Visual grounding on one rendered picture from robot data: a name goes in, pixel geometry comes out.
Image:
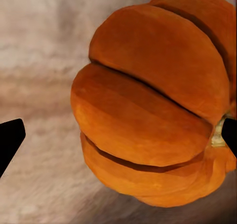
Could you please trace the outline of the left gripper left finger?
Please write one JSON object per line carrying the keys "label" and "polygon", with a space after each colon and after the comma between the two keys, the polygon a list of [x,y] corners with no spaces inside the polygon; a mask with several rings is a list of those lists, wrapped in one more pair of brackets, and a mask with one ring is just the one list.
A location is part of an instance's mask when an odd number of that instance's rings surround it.
{"label": "left gripper left finger", "polygon": [[0,124],[0,177],[26,137],[22,119]]}

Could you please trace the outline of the pumpkin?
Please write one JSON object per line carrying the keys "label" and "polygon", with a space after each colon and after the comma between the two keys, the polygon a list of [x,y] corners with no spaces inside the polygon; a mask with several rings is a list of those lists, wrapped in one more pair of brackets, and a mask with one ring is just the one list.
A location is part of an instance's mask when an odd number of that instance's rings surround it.
{"label": "pumpkin", "polygon": [[71,88],[86,165],[107,187],[170,208],[209,196],[237,158],[237,9],[151,0],[114,11]]}

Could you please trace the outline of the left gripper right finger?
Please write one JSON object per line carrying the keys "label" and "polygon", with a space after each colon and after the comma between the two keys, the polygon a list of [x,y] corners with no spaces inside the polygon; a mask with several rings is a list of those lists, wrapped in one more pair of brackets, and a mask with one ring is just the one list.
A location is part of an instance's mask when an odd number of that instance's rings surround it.
{"label": "left gripper right finger", "polygon": [[237,158],[237,120],[226,118],[221,135]]}

